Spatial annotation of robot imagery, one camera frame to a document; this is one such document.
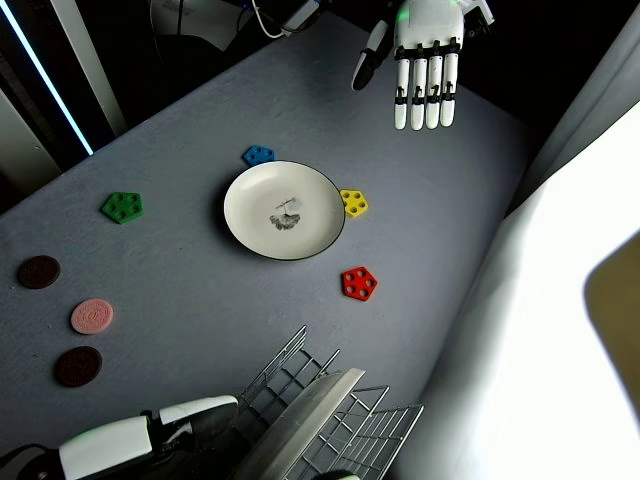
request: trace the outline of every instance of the white robotic hand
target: white robotic hand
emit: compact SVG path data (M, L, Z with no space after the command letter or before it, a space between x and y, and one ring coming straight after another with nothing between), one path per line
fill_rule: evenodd
M398 64L395 96L395 127L407 123L411 92L411 128L425 124L433 129L453 123L458 54L464 38L464 15L480 8L487 25L493 15L485 0L404 0L396 13L394 58ZM380 65L388 39L388 21L376 25L362 52L352 87L360 90ZM409 89L411 63L413 81Z

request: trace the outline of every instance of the metal wire rack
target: metal wire rack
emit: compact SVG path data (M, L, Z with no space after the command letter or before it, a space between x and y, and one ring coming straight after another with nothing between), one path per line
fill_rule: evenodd
M320 362L305 350L306 339L303 326L239 396L238 421L231 438L225 439L230 477L273 422L313 380L328 373L340 353L338 349ZM332 470L350 471L361 480L382 479L423 410L422 405L378 410L388 391L387 386L354 389L286 480L311 480Z

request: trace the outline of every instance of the green light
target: green light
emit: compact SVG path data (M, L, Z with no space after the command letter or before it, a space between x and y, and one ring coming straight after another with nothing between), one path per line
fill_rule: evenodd
M404 10L400 10L398 12L398 16L396 17L398 22L404 22L405 20L409 20L409 9L406 8Z

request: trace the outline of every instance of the gray fabric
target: gray fabric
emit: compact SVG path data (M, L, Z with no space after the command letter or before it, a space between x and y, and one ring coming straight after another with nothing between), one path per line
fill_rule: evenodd
M640 7L562 116L524 175L515 209L640 101Z
M0 219L3 435L0 450L58 445L87 428L201 396L239 393L302 324L309 350L389 384L389 403L423 390L523 172L526 132L459 90L455 125L393 129L395 68L349 89L367 34L326 15L144 122ZM369 211L299 262L259 257L226 230L221 202L251 144L361 189ZM145 214L116 225L113 191L139 192ZM58 281L26 290L15 272L48 254ZM344 297L340 273L366 265L373 298ZM115 308L81 336L72 309ZM91 345L100 375L78 389L52 378L65 350Z

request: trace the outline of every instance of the pink cookie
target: pink cookie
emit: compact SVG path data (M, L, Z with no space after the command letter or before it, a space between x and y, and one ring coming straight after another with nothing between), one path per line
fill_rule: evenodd
M85 335L104 332L112 320L113 307L99 298L85 300L71 314L71 326Z

